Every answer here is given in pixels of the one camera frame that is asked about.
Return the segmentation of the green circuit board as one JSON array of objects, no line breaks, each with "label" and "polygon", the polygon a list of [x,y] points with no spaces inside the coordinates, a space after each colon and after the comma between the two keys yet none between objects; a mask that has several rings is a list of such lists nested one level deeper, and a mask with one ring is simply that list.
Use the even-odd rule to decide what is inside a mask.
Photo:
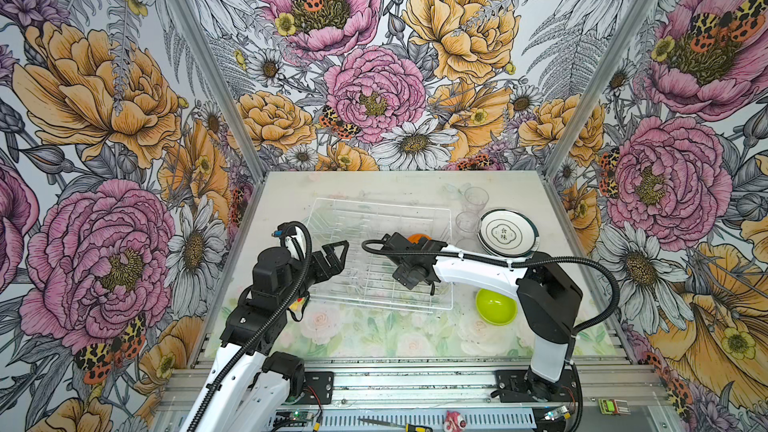
[{"label": "green circuit board", "polygon": [[305,426],[314,423],[319,413],[303,410],[277,412],[272,422],[273,428]]}]

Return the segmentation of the yellow handled screwdriver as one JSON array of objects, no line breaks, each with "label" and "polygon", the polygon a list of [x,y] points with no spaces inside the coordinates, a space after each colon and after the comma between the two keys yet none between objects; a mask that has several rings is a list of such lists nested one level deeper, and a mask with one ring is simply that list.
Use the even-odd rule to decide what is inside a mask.
[{"label": "yellow handled screwdriver", "polygon": [[417,425],[412,423],[399,424],[391,421],[378,420],[373,418],[359,418],[359,421],[365,424],[377,425],[382,427],[395,428],[405,432],[433,432],[433,428],[426,425]]}]

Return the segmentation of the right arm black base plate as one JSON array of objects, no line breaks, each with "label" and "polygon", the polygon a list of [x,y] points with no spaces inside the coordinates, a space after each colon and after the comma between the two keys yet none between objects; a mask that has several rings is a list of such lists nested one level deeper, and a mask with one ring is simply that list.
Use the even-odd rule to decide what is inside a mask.
[{"label": "right arm black base plate", "polygon": [[580,393],[571,370],[563,371],[557,382],[548,382],[522,369],[497,370],[494,378],[495,389],[490,396],[502,403],[575,403]]}]

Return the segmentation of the green rimmed white plate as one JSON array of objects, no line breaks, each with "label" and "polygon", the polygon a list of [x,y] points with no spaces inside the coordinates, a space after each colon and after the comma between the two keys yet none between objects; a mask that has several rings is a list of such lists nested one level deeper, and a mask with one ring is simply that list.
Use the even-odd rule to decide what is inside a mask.
[{"label": "green rimmed white plate", "polygon": [[478,238],[487,252],[506,258],[531,256],[540,242],[539,231],[528,217],[502,208],[481,216]]}]

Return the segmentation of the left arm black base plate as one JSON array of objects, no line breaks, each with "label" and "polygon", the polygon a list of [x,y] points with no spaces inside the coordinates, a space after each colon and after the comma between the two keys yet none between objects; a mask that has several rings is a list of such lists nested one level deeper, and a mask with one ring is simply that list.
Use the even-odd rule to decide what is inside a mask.
[{"label": "left arm black base plate", "polygon": [[333,372],[307,371],[303,388],[296,396],[290,396],[287,405],[329,405],[334,393]]}]

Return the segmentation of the orange plastic bowl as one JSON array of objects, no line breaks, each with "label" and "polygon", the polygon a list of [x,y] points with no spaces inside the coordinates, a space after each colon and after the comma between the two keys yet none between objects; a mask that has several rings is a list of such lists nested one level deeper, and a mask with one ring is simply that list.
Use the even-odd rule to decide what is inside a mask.
[{"label": "orange plastic bowl", "polygon": [[413,234],[408,237],[408,241],[413,244],[418,244],[422,240],[430,240],[430,237],[426,234]]}]

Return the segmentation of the colourful smiling flower toy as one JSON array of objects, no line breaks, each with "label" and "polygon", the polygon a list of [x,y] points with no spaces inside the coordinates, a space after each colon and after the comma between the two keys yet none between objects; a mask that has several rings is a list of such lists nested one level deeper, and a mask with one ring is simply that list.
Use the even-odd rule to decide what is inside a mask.
[{"label": "colourful smiling flower toy", "polygon": [[309,292],[304,293],[303,295],[299,296],[289,307],[289,310],[294,313],[302,312],[310,299],[311,295]]}]

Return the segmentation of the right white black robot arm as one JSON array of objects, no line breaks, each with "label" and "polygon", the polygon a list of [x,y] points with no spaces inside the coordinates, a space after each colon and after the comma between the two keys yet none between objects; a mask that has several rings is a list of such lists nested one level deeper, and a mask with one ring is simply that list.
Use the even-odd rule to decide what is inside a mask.
[{"label": "right white black robot arm", "polygon": [[[615,275],[584,257],[551,256],[544,252],[535,252],[528,258],[492,256],[432,239],[412,242],[400,233],[365,240],[361,248],[388,258],[395,265],[394,280],[409,290],[420,283],[453,283],[515,300],[535,336],[534,352],[521,390],[523,396],[533,401],[554,399],[578,335],[604,322],[619,308],[620,286]],[[592,268],[610,286],[605,309],[581,323],[576,320],[583,292],[562,268],[564,264]]]}]

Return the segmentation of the red white small object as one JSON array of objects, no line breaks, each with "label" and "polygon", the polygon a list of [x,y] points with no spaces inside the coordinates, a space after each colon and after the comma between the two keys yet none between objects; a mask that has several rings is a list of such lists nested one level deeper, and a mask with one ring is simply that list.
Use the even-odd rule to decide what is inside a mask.
[{"label": "red white small object", "polygon": [[458,411],[447,411],[443,422],[444,432],[463,432],[467,421]]}]

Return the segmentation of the aluminium frame rail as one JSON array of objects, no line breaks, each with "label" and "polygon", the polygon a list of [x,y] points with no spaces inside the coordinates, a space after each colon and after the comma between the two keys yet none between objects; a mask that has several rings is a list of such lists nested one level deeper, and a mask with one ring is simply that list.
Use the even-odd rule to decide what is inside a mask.
[{"label": "aluminium frame rail", "polygon": [[[525,370],[523,360],[316,360],[306,363],[309,377],[331,373],[331,409],[480,408],[497,401],[496,373]],[[666,390],[653,369],[617,357],[581,357],[577,362],[584,402],[600,398],[625,400],[630,406],[664,405]]]}]

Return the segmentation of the small green display module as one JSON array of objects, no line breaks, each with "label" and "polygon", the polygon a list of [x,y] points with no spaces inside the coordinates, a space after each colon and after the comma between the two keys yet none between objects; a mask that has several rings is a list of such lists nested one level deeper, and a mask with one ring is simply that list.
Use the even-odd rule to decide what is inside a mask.
[{"label": "small green display module", "polygon": [[628,403],[623,400],[600,399],[599,408],[603,415],[621,416],[631,414]]}]

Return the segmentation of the lime green plastic bowl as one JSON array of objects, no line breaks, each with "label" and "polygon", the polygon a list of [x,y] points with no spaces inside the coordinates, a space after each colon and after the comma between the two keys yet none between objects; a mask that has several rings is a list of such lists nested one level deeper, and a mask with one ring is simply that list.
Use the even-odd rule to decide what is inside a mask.
[{"label": "lime green plastic bowl", "polygon": [[517,302],[513,298],[485,289],[476,293],[475,306],[479,316],[494,326],[511,324],[518,313]]}]

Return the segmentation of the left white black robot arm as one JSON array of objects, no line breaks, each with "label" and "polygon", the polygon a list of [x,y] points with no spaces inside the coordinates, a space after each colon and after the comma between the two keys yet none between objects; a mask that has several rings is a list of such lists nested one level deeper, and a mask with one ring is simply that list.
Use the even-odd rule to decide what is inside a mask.
[{"label": "left white black robot arm", "polygon": [[290,307],[344,270],[350,244],[342,240],[315,251],[308,228],[296,221],[279,225],[273,236],[279,244],[258,254],[252,284],[226,319],[182,431],[264,431],[281,405],[303,393],[304,361],[272,348],[296,317]]}]

